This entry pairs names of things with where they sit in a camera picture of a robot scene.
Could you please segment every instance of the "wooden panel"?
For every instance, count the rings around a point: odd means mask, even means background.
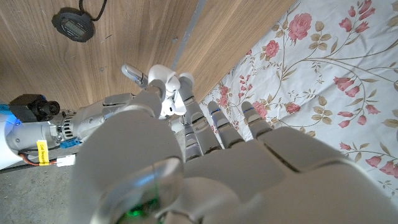
[[[0,98],[40,93],[62,108],[77,109],[106,96],[137,93],[120,71],[130,63],[147,72],[170,66],[198,0],[108,1],[87,43],[59,34],[51,23],[78,0],[5,0],[0,8]],[[103,0],[86,0],[95,17]]]
[[[279,20],[295,0],[207,0],[178,72],[195,77],[201,101]]]
[[[85,0],[96,16],[103,0]],[[192,72],[202,99],[283,15],[293,0],[207,0],[177,65]],[[0,7],[0,99],[40,93],[77,109],[138,87],[120,71],[171,66],[198,0],[108,1],[87,43],[59,34],[51,23],[78,0],[3,0]]]

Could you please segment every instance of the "bedsheet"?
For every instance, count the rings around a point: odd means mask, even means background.
[[[249,101],[362,167],[398,207],[398,1],[296,2],[201,102],[247,140]]]

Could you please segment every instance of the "pink flower print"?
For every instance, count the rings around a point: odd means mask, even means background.
[[[378,109],[376,109],[373,105],[366,105],[365,108],[368,109],[368,114],[378,114],[378,113],[380,113],[380,111]]]
[[[349,16],[351,16],[351,17],[354,17],[354,16],[355,16],[354,6],[351,6],[351,9],[348,10],[348,14],[349,14]]]
[[[349,121],[342,121],[340,124],[338,124],[341,128],[345,128],[349,125]]]
[[[300,106],[299,105],[297,105],[297,104],[295,104],[295,103],[287,103],[286,105],[285,105],[285,107],[286,107],[286,111],[288,112],[288,113],[290,113],[290,114],[293,114],[293,113],[296,113],[296,112],[299,112],[299,110],[300,110]]]
[[[369,17],[371,14],[374,14],[374,11],[375,11],[375,10],[376,10],[375,8],[369,9],[368,11],[366,11],[364,14],[362,14],[362,15],[359,17],[359,20],[363,20],[363,19]]]
[[[372,4],[372,0],[365,0],[361,10],[359,10],[359,13],[362,14],[364,13],[366,10],[369,9],[369,7],[371,7]]]
[[[346,118],[352,117],[354,114],[348,111],[340,111],[337,115],[344,116]]]
[[[358,118],[358,124],[360,124],[360,125],[365,125],[365,124],[366,124],[366,117],[363,116],[363,115],[361,115],[361,116]]]
[[[279,44],[272,40],[267,44],[266,55],[270,58],[275,57],[276,53],[278,53],[278,50]]]
[[[289,37],[292,40],[302,40],[307,36],[307,31],[311,28],[312,17],[308,13],[296,15],[289,24]]]
[[[337,84],[337,88],[341,91],[344,91],[352,84],[354,84],[354,80],[351,80],[349,82],[339,83]]]
[[[266,107],[258,101],[254,102],[252,105],[253,105],[254,109],[256,109],[257,113],[259,113],[259,115],[265,119],[266,115],[268,113],[266,110]]]
[[[381,157],[380,156],[373,156],[370,159],[365,160],[370,166],[373,166],[377,168],[377,165],[381,162]]]
[[[380,168],[380,171],[387,175],[394,175],[394,163],[392,163],[392,161],[387,162],[384,167]]]
[[[355,97],[355,95],[359,92],[359,86],[356,86],[348,91],[346,91],[346,95],[350,97]]]
[[[351,23],[350,19],[348,19],[347,17],[345,19],[343,19],[340,23],[339,23],[340,27],[346,29],[347,32],[351,31],[351,29],[353,28],[353,24]]]
[[[351,146],[344,143],[340,143],[340,149],[351,150]]]
[[[337,78],[337,77],[335,77],[334,79],[333,79],[333,81],[335,81],[335,84],[337,85],[337,84],[339,84],[339,83],[346,83],[346,82],[348,82],[350,80],[350,78]]]
[[[227,103],[228,103],[228,98],[226,96],[221,96],[221,98],[220,98],[220,106],[225,108]]]
[[[362,22],[361,25],[359,25],[356,29],[355,32],[360,33],[365,31],[368,27],[368,22]]]

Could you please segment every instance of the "green light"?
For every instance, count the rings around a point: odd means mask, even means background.
[[[130,217],[141,217],[144,216],[144,211],[142,210],[135,210],[135,211],[128,211],[126,215]]]

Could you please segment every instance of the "robotic hand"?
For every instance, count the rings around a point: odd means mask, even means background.
[[[156,65],[161,70],[167,69]],[[389,198],[355,163],[299,131],[272,130],[248,102],[242,104],[253,136],[247,142],[209,103],[223,149],[195,101],[189,75],[178,79],[187,110],[183,159],[170,128],[158,119],[170,94],[161,84],[168,78],[149,80],[82,145],[71,180],[73,223],[397,220]]]

